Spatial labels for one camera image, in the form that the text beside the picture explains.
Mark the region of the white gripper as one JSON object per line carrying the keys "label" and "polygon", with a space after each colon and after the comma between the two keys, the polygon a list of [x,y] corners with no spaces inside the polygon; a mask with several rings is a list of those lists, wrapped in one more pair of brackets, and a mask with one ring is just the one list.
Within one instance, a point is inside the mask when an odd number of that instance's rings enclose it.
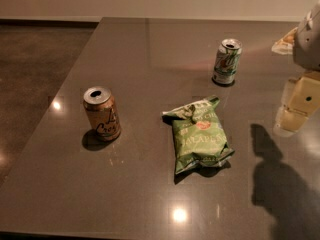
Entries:
{"label": "white gripper", "polygon": [[281,137],[290,137],[320,108],[320,1],[298,28],[293,28],[273,44],[271,51],[280,55],[293,54],[297,65],[315,70],[306,71],[299,78],[290,78],[285,84],[274,132]]}

